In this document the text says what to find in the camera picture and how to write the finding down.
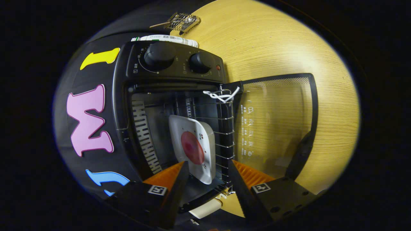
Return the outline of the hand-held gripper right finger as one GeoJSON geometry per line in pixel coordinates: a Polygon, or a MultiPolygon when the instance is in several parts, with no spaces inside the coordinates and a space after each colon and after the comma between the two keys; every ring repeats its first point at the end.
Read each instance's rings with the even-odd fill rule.
{"type": "Polygon", "coordinates": [[[289,177],[273,178],[239,161],[228,161],[228,173],[245,219],[252,227],[284,220],[319,197],[289,177]]]}

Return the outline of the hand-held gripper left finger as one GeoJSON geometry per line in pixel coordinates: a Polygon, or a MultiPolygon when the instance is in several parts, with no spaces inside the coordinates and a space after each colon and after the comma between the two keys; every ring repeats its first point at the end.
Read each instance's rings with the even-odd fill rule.
{"type": "Polygon", "coordinates": [[[188,177],[189,164],[182,161],[143,182],[129,182],[106,202],[143,225],[172,229],[188,177]]]}

